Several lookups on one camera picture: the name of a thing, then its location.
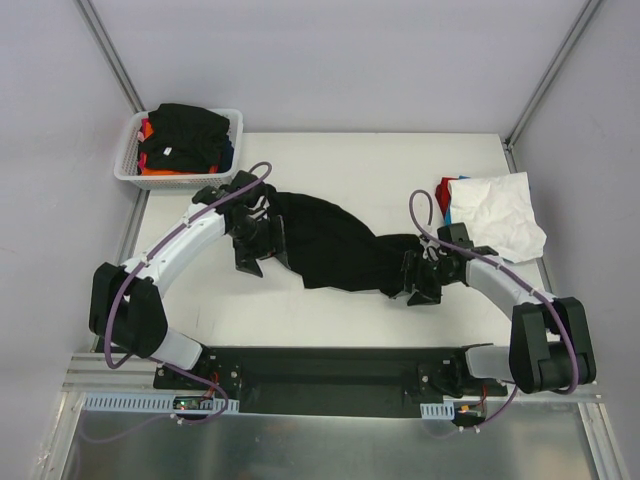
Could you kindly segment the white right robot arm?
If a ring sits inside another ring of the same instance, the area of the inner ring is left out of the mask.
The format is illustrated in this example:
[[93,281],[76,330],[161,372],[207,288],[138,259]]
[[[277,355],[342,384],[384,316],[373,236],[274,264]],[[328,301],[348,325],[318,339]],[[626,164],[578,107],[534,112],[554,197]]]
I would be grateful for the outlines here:
[[507,346],[460,350],[449,373],[452,388],[470,395],[485,379],[510,383],[526,394],[570,394],[597,374],[586,311],[574,297],[557,297],[530,285],[488,246],[476,246],[464,224],[422,237],[405,253],[403,290],[412,305],[437,305],[444,287],[460,283],[489,299],[510,321]]

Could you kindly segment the white t shirt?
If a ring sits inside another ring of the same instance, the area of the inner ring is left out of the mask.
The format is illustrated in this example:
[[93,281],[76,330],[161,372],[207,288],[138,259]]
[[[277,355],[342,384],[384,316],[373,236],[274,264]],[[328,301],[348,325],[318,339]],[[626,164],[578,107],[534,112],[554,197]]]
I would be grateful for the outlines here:
[[471,240],[515,264],[543,255],[547,235],[538,225],[525,172],[449,182],[449,216]]

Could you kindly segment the red t shirt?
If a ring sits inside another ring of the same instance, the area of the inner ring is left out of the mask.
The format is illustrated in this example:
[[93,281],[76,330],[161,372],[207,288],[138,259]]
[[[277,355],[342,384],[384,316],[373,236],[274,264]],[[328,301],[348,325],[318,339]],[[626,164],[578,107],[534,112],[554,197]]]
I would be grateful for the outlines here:
[[442,177],[435,190],[436,201],[444,219],[447,219],[449,207],[451,203],[451,193],[449,191],[449,183],[454,181],[455,177]]

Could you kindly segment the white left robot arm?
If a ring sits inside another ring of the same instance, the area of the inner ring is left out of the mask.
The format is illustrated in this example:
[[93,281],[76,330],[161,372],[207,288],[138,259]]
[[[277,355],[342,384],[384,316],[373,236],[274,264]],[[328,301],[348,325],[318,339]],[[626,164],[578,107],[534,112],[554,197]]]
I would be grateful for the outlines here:
[[204,187],[182,218],[149,249],[94,273],[90,330],[104,342],[105,360],[119,368],[111,348],[177,367],[192,389],[205,386],[212,366],[204,346],[170,328],[163,297],[182,271],[209,245],[232,240],[235,267],[257,277],[259,263],[275,258],[301,277],[307,289],[403,290],[406,255],[420,252],[414,234],[377,235],[336,204],[277,190],[241,171],[220,188]]

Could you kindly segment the white plastic laundry basket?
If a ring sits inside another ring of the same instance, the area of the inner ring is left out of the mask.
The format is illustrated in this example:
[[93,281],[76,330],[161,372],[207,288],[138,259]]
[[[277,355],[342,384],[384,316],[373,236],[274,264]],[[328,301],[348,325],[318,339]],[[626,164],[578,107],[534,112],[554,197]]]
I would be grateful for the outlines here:
[[121,181],[130,182],[142,190],[194,190],[207,185],[221,186],[229,183],[239,170],[242,136],[244,133],[244,117],[237,109],[211,109],[230,121],[228,137],[232,147],[230,167],[222,173],[179,174],[179,175],[139,175],[138,174],[138,132],[148,111],[135,113],[127,122],[117,147],[114,160],[114,176]]

